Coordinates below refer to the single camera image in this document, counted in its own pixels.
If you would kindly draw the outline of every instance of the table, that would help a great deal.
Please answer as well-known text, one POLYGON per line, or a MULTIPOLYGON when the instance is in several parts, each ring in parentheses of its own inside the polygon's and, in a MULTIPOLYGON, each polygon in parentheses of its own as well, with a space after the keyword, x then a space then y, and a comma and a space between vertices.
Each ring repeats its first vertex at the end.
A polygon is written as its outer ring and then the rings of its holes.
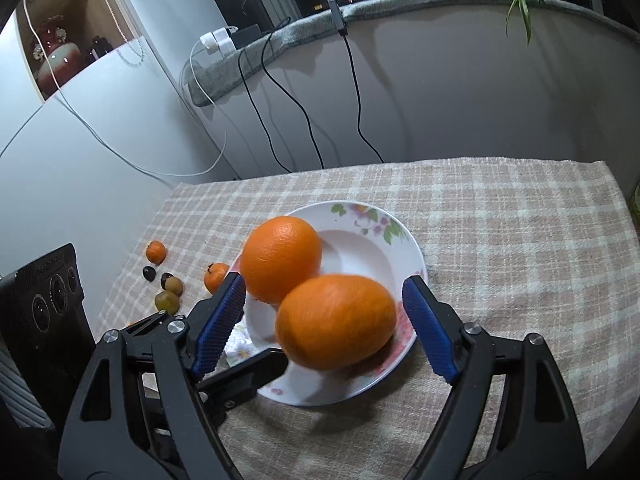
MULTIPOLYGON (((144 249, 162 240, 159 273, 183 279, 182 313, 207 296, 204 269, 231 263, 267 218, 322 200, 388 210, 414 234, 437 298, 492 334, 546 338, 572 396, 588 463, 640 394, 640 251, 603 162, 459 158, 181 185, 156 214, 111 290, 95 333, 155 311, 144 249)), ((470 463, 484 458, 491 396, 470 463)), ((246 479, 402 478, 449 387, 419 344, 379 385, 324 408, 258 397, 230 412, 220 436, 246 479)))

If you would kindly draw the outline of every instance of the orange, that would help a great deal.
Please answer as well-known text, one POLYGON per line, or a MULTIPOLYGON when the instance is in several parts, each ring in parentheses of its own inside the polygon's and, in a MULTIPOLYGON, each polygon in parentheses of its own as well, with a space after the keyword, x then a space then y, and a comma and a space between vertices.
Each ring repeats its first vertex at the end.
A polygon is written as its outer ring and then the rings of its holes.
POLYGON ((380 350, 396 326, 394 300, 364 276, 325 274, 294 288, 276 314, 276 339, 313 370, 352 365, 380 350))
POLYGON ((276 216, 254 229, 240 255, 246 290, 279 304, 297 285, 318 275, 322 244, 316 230, 295 216, 276 216))
POLYGON ((146 247, 145 254, 146 259, 149 260, 152 264, 160 265, 166 258, 166 247, 162 242, 153 240, 146 247))
POLYGON ((220 262, 207 267, 207 270, 204 272, 204 286, 207 287, 207 290, 211 294, 218 290, 218 287, 225 280, 228 272, 229 266, 220 262))

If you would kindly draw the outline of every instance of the speaker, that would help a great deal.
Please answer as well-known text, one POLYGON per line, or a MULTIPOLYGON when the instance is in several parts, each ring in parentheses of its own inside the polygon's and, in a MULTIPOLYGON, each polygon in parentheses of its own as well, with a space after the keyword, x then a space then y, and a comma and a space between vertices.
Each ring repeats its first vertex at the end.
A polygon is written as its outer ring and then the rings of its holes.
POLYGON ((82 300, 72 244, 0 280, 0 333, 59 434, 95 349, 82 300))

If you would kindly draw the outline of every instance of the shelf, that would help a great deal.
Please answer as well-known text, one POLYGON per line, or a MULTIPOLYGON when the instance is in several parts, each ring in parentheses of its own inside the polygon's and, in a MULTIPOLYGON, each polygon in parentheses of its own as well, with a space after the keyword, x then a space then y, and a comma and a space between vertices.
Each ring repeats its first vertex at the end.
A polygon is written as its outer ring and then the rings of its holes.
MULTIPOLYGON (((108 1, 127 41, 135 38, 137 35, 132 31, 125 11, 118 6, 116 0, 108 1)), ((60 26, 66 30, 66 40, 78 46, 83 59, 95 36, 106 38, 113 48, 125 43, 104 0, 27 0, 27 9, 31 23, 36 29, 45 20, 61 14, 64 20, 60 26)), ((29 29, 22 2, 16 9, 16 19, 26 62, 30 73, 36 75, 42 62, 33 58, 34 37, 29 29)))

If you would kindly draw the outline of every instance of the kiwi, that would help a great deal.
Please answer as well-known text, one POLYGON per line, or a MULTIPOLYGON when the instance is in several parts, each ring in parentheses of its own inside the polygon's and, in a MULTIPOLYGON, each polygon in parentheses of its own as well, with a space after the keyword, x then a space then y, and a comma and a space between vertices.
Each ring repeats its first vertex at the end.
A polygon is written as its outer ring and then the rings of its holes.
POLYGON ((180 298, 168 290, 158 294, 154 303, 158 310, 166 310, 171 316, 174 316, 180 309, 180 298))
POLYGON ((184 285, 180 281, 180 278, 170 276, 164 282, 164 290, 171 291, 176 296, 180 296, 182 294, 182 291, 184 290, 184 285))

